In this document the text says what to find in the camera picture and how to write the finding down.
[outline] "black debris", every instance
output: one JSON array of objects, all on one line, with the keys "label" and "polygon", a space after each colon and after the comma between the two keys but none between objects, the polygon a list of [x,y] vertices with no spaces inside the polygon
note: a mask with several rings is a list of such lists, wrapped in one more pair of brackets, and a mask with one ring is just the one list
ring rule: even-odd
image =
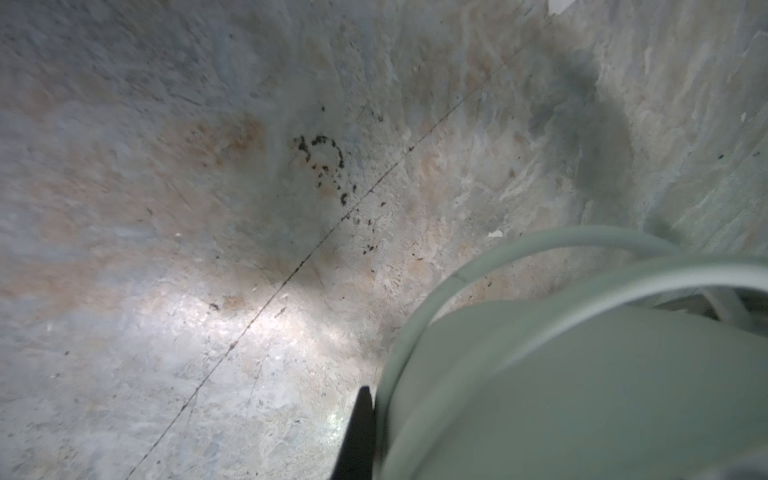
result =
[{"label": "black debris", "polygon": [[310,148],[306,146],[306,140],[304,139],[303,135],[299,138],[301,139],[301,142],[299,142],[299,150],[301,150],[306,154],[304,161],[309,162],[310,158],[312,158],[312,154],[310,153]]},{"label": "black debris", "polygon": [[317,144],[325,144],[327,141],[328,141],[328,137],[326,137],[325,135],[318,135],[315,137],[314,140],[312,140],[312,145],[314,146]]}]

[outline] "thin dark line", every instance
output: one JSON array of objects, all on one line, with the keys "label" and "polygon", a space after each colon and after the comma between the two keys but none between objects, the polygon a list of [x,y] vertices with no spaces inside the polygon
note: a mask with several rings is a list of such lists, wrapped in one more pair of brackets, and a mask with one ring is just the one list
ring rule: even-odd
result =
[{"label": "thin dark line", "polygon": [[[542,28],[541,28],[541,30],[539,31],[539,33],[541,33],[542,31],[544,31],[544,30],[545,30],[545,29],[546,29],[546,28],[547,28],[549,25],[551,25],[551,22],[547,23],[547,24],[546,24],[544,27],[542,27]],[[520,53],[520,52],[521,52],[521,51],[522,51],[522,50],[523,50],[525,47],[527,47],[528,45],[530,45],[530,44],[531,44],[531,42],[532,42],[533,40],[534,40],[534,39],[532,38],[531,40],[529,40],[528,42],[526,42],[526,43],[525,43],[523,46],[521,46],[521,47],[520,47],[520,48],[519,48],[519,49],[518,49],[518,50],[517,50],[515,53],[513,53],[513,54],[510,56],[510,60],[511,60],[512,58],[514,58],[514,57],[515,57],[515,56],[516,56],[518,53]],[[245,334],[248,332],[248,329],[250,329],[250,327],[253,325],[253,323],[254,323],[254,322],[256,322],[256,320],[257,320],[257,319],[258,319],[258,318],[261,316],[262,312],[263,312],[263,311],[264,311],[264,310],[265,310],[265,309],[266,309],[266,308],[267,308],[267,307],[268,307],[268,306],[269,306],[269,305],[272,303],[272,300],[274,300],[274,298],[277,296],[277,294],[278,294],[278,293],[280,293],[280,291],[281,291],[281,290],[282,290],[282,289],[285,287],[285,285],[287,285],[287,284],[288,284],[288,282],[289,282],[289,281],[291,281],[291,279],[293,278],[293,276],[294,276],[294,275],[296,275],[296,274],[299,272],[299,270],[301,269],[301,267],[302,267],[302,266],[304,266],[304,263],[306,263],[306,261],[310,259],[310,257],[313,255],[313,253],[315,253],[315,252],[317,251],[317,249],[318,249],[318,248],[320,248],[320,246],[321,246],[321,245],[323,245],[323,243],[325,243],[325,241],[326,241],[326,240],[328,240],[328,237],[330,237],[330,236],[331,236],[331,233],[333,233],[334,231],[336,231],[336,228],[337,228],[337,227],[338,227],[338,226],[339,226],[339,225],[340,225],[340,224],[341,224],[341,223],[344,221],[344,219],[345,219],[345,218],[346,218],[348,215],[350,215],[350,214],[351,214],[351,213],[352,213],[352,212],[355,210],[355,208],[356,208],[356,207],[358,207],[358,206],[359,206],[359,205],[362,203],[362,201],[363,201],[363,200],[365,200],[365,199],[366,199],[366,197],[368,197],[368,195],[370,195],[370,194],[373,192],[373,190],[374,190],[376,187],[378,187],[378,186],[379,186],[379,184],[381,184],[381,183],[382,183],[382,181],[383,181],[383,180],[384,180],[384,179],[385,179],[385,178],[386,178],[386,177],[387,177],[387,176],[388,176],[390,173],[392,173],[392,170],[395,170],[395,167],[397,167],[398,165],[400,165],[400,164],[401,164],[401,163],[402,163],[402,162],[403,162],[403,161],[404,161],[404,160],[405,160],[405,159],[408,157],[408,155],[409,155],[409,154],[410,154],[410,153],[413,151],[413,149],[414,149],[414,148],[416,148],[416,147],[418,147],[418,146],[419,146],[419,144],[421,144],[421,143],[422,143],[422,141],[423,141],[425,138],[427,138],[427,137],[428,137],[428,136],[429,136],[429,135],[430,135],[430,134],[431,134],[431,133],[432,133],[432,132],[433,132],[433,131],[434,131],[434,130],[437,128],[437,127],[438,127],[438,125],[440,125],[440,124],[441,124],[441,123],[442,123],[442,122],[443,122],[443,121],[444,121],[446,118],[448,118],[448,116],[449,116],[451,113],[453,113],[453,111],[454,111],[456,108],[458,108],[458,107],[459,107],[459,105],[463,104],[463,103],[464,103],[464,101],[465,101],[467,98],[471,97],[471,96],[472,96],[472,95],[473,95],[473,94],[474,94],[474,93],[475,93],[477,90],[479,90],[480,88],[483,88],[483,87],[484,87],[484,86],[485,86],[485,85],[486,85],[486,84],[487,84],[487,83],[488,83],[488,82],[491,80],[491,78],[493,78],[493,76],[494,76],[494,75],[495,75],[495,74],[496,74],[496,73],[497,73],[499,70],[501,70],[503,67],[506,67],[506,66],[507,66],[507,62],[503,61],[503,62],[502,62],[502,64],[501,64],[501,65],[499,65],[499,66],[498,66],[498,67],[497,67],[497,68],[496,68],[494,71],[492,71],[492,72],[491,72],[491,74],[490,74],[490,75],[489,75],[489,76],[488,76],[488,77],[487,77],[485,80],[483,80],[483,82],[482,82],[480,85],[478,85],[477,87],[475,87],[475,88],[474,88],[472,91],[470,91],[470,92],[469,92],[469,93],[468,93],[466,96],[464,96],[464,98],[462,98],[462,99],[461,99],[461,100],[460,100],[460,101],[459,101],[459,102],[458,102],[456,105],[454,105],[454,106],[453,106],[453,107],[452,107],[450,110],[448,110],[448,113],[446,113],[445,115],[443,115],[443,116],[440,118],[440,120],[438,120],[438,121],[437,121],[437,123],[435,123],[435,124],[432,126],[432,128],[430,128],[430,129],[429,129],[429,131],[428,131],[427,133],[425,133],[424,135],[422,135],[422,137],[421,137],[421,138],[419,138],[419,139],[416,141],[416,143],[415,143],[415,144],[414,144],[412,147],[409,147],[408,151],[407,151],[407,152],[405,152],[405,153],[404,153],[404,154],[403,154],[403,155],[400,157],[400,159],[399,159],[398,161],[396,161],[396,162],[395,162],[395,163],[394,163],[394,164],[393,164],[393,165],[392,165],[390,168],[388,168],[388,169],[387,169],[387,171],[386,171],[386,172],[384,172],[384,174],[382,174],[382,176],[381,176],[381,177],[380,177],[380,178],[379,178],[379,179],[378,179],[378,180],[377,180],[377,181],[376,181],[376,182],[373,184],[373,186],[372,186],[372,187],[370,187],[370,188],[368,189],[368,191],[367,191],[367,192],[366,192],[366,193],[365,193],[365,194],[364,194],[362,197],[360,197],[360,199],[359,199],[359,200],[357,200],[357,202],[356,202],[354,205],[352,205],[352,207],[349,209],[349,211],[348,211],[346,214],[342,215],[341,219],[339,219],[339,221],[337,221],[337,222],[336,222],[336,224],[335,224],[335,225],[333,225],[333,227],[331,228],[331,230],[329,230],[329,231],[328,231],[328,233],[326,233],[326,235],[325,235],[325,236],[324,236],[322,239],[320,239],[320,242],[318,242],[318,243],[317,243],[317,245],[315,245],[315,247],[312,249],[312,251],[311,251],[311,252],[310,252],[310,253],[309,253],[309,254],[308,254],[308,255],[307,255],[305,258],[304,258],[304,260],[302,260],[302,261],[301,261],[301,263],[299,263],[299,266],[297,266],[297,267],[296,267],[296,269],[295,269],[295,270],[294,270],[294,271],[293,271],[293,272],[292,272],[292,273],[291,273],[291,274],[288,276],[288,278],[286,278],[286,279],[283,281],[283,283],[282,283],[282,284],[280,284],[280,287],[278,287],[278,288],[277,288],[277,290],[275,290],[275,293],[273,293],[273,294],[272,294],[272,296],[270,296],[270,298],[269,298],[269,299],[266,301],[266,303],[264,303],[264,306],[262,306],[262,307],[259,309],[259,311],[258,311],[258,312],[257,312],[257,314],[256,314],[256,315],[253,317],[253,319],[252,319],[250,322],[248,322],[248,325],[245,327],[245,329],[243,330],[243,332],[242,332],[242,333],[241,333],[241,334],[240,334],[240,335],[239,335],[239,336],[238,336],[238,337],[235,339],[235,341],[234,341],[234,342],[232,342],[232,343],[230,344],[230,348],[229,348],[229,349],[228,349],[228,350],[227,350],[227,351],[226,351],[226,352],[225,352],[225,353],[224,353],[224,354],[221,356],[221,358],[219,359],[219,361],[218,361],[218,362],[216,362],[216,365],[214,365],[214,367],[213,367],[213,368],[212,368],[212,369],[211,369],[211,370],[208,372],[208,374],[207,374],[207,375],[205,375],[205,377],[203,378],[203,381],[202,381],[202,382],[200,382],[200,385],[198,385],[198,386],[197,386],[197,388],[194,390],[194,392],[192,393],[192,395],[190,396],[190,398],[189,398],[189,399],[187,399],[187,401],[186,401],[186,402],[185,402],[185,403],[184,403],[184,404],[181,406],[181,410],[179,410],[179,412],[176,414],[176,416],[174,417],[174,419],[170,421],[170,424],[168,425],[168,427],[166,427],[166,429],[165,429],[165,430],[163,431],[163,433],[160,435],[160,438],[159,438],[159,439],[157,439],[157,441],[156,441],[156,442],[155,442],[155,443],[154,443],[154,444],[153,444],[153,445],[150,447],[150,449],[149,449],[149,452],[147,452],[147,454],[146,454],[146,455],[144,455],[144,457],[142,457],[142,458],[141,458],[141,460],[139,460],[139,462],[136,464],[136,466],[135,466],[135,467],[133,467],[133,468],[131,469],[131,472],[130,472],[130,473],[128,473],[128,476],[125,478],[125,480],[128,480],[128,479],[131,477],[131,475],[133,475],[133,473],[136,471],[136,468],[138,468],[138,467],[139,467],[139,465],[141,465],[141,463],[142,463],[142,462],[144,462],[144,460],[146,460],[146,459],[147,459],[147,457],[148,457],[148,456],[149,456],[149,455],[150,455],[150,454],[151,454],[151,453],[154,451],[155,447],[157,447],[157,445],[159,445],[159,444],[160,444],[160,442],[161,442],[161,441],[162,441],[162,439],[165,437],[165,435],[168,433],[168,431],[170,430],[170,428],[171,428],[172,426],[174,426],[174,423],[176,423],[176,421],[179,419],[179,417],[181,416],[181,413],[182,413],[182,412],[183,412],[183,411],[184,411],[184,410],[187,408],[187,406],[189,405],[190,401],[191,401],[191,400],[192,400],[192,399],[195,397],[195,395],[197,395],[197,391],[198,391],[198,390],[200,390],[200,388],[202,388],[202,387],[203,387],[203,384],[204,384],[204,383],[205,383],[205,382],[208,380],[208,378],[209,378],[209,377],[210,377],[210,376],[211,376],[211,375],[212,375],[212,374],[213,374],[213,373],[216,371],[216,369],[219,367],[219,365],[221,365],[221,363],[224,361],[224,359],[226,359],[226,358],[229,356],[230,352],[231,352],[231,351],[232,351],[232,350],[235,348],[235,346],[237,346],[237,343],[240,341],[240,339],[242,339],[242,338],[243,338],[243,336],[245,336]]]}]

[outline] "concrete floor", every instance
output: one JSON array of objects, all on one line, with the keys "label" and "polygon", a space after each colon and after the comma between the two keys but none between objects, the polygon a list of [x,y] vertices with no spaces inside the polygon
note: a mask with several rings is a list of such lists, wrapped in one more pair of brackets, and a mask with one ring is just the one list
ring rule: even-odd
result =
[{"label": "concrete floor", "polygon": [[[768,3],[0,5],[0,478],[325,478],[455,268],[768,251]],[[626,261],[561,250],[459,303]]]}]

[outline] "black pointed object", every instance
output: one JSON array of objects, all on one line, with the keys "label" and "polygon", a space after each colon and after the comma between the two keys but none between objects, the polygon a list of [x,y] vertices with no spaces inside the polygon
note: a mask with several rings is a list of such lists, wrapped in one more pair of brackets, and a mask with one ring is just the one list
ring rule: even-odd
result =
[{"label": "black pointed object", "polygon": [[364,386],[357,392],[357,400],[330,480],[370,480],[373,477],[375,440],[373,400],[370,389]]}]

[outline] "concrete wall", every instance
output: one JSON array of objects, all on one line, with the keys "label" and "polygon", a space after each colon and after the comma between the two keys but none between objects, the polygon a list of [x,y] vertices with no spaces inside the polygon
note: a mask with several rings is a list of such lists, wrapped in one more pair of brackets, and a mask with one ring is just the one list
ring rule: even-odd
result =
[{"label": "concrete wall", "polygon": [[[407,316],[490,246],[609,223],[766,252],[765,2],[0,19],[2,478],[324,478]],[[459,302],[625,260],[545,254]]]}]

